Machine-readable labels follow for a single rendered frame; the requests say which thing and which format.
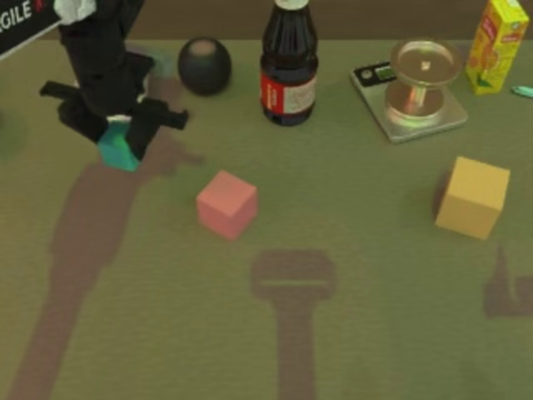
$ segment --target yellow juice carton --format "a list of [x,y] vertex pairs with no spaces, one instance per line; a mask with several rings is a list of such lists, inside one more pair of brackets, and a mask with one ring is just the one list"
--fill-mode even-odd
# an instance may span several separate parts
[[489,0],[466,64],[475,94],[502,89],[529,21],[517,0]]

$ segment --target black ball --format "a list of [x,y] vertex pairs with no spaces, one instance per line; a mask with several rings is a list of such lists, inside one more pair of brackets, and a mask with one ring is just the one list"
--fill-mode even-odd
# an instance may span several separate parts
[[232,59],[216,39],[197,37],[187,42],[180,51],[177,73],[191,92],[209,96],[226,88],[232,75]]

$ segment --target digital scale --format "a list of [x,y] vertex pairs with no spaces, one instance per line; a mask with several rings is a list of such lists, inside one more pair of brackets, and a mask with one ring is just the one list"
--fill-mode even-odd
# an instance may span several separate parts
[[446,85],[461,73],[449,44],[419,39],[399,42],[390,62],[351,71],[351,80],[392,143],[458,127],[468,114]]

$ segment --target yellow cube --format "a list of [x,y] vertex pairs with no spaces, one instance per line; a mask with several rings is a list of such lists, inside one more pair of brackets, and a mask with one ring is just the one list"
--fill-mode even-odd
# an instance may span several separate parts
[[458,157],[436,226],[487,239],[503,210],[511,171]]

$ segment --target pink cube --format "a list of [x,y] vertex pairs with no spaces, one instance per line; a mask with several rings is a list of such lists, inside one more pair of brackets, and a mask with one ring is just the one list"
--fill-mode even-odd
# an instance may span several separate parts
[[197,196],[200,223],[234,240],[257,215],[257,188],[220,171]]

